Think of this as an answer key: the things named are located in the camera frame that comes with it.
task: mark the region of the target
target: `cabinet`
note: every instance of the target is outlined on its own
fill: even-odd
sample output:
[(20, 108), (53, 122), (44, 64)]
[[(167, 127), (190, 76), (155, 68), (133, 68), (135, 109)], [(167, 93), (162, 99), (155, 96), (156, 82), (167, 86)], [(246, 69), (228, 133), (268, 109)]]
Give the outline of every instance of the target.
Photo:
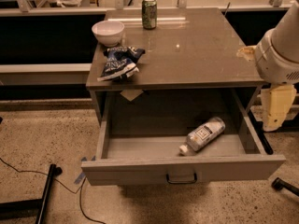
[[(160, 9), (156, 29), (139, 11), (109, 11), (125, 24), (123, 46), (143, 48), (140, 72), (97, 81), (106, 62), (98, 45), (87, 81), (100, 122), (95, 161), (82, 163), (92, 185), (266, 179), (285, 161), (266, 155), (248, 112), (264, 82), (236, 56), (244, 45), (216, 8)], [(124, 90), (142, 90), (129, 102)], [(179, 155), (186, 135), (212, 116), (226, 129), (196, 156)]]

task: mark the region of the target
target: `white tube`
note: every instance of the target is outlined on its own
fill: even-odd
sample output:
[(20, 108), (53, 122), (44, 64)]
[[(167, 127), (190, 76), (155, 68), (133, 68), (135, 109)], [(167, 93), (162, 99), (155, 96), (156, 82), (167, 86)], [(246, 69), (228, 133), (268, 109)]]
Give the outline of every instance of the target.
[(294, 3), (271, 36), (275, 51), (284, 59), (299, 63), (299, 7)]

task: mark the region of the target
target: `drawer handle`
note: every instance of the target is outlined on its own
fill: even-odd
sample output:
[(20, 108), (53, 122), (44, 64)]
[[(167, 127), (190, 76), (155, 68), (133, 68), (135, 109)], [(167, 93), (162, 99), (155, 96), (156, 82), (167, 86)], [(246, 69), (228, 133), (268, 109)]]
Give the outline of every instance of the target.
[(169, 184), (193, 184), (193, 183), (196, 183), (197, 182), (197, 175), (196, 173), (194, 173), (194, 180), (191, 180), (191, 181), (171, 181), (170, 178), (169, 178), (169, 174), (166, 175), (166, 180)]

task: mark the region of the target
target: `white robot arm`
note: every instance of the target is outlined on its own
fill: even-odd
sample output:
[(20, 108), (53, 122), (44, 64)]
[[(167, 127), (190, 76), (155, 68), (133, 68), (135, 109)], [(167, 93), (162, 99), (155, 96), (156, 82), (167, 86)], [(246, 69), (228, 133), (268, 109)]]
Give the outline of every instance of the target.
[(296, 0), (276, 28), (267, 31), (254, 50), (262, 79), (271, 83), (262, 89), (263, 129), (274, 131), (289, 112), (299, 82), (299, 0)]

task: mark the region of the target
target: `floor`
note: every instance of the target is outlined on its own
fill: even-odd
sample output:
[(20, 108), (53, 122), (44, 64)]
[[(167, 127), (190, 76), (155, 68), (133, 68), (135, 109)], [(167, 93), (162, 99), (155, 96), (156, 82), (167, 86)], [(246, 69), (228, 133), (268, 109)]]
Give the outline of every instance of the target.
[[(0, 102), (0, 158), (18, 170), (47, 173), (51, 163), (63, 169), (57, 179), (76, 192), (81, 159), (96, 150), (99, 125), (91, 101)], [(82, 189), (84, 213), (109, 224), (150, 223), (299, 223), (299, 197), (275, 191), (276, 177), (299, 187), (299, 132), (268, 133), (286, 162), (268, 180), (210, 182), (172, 186), (93, 187)], [(46, 177), (17, 173), (0, 163), (0, 202), (37, 199)], [(79, 192), (54, 182), (45, 223), (94, 223), (82, 215)], [(35, 223), (34, 217), (0, 224)]]

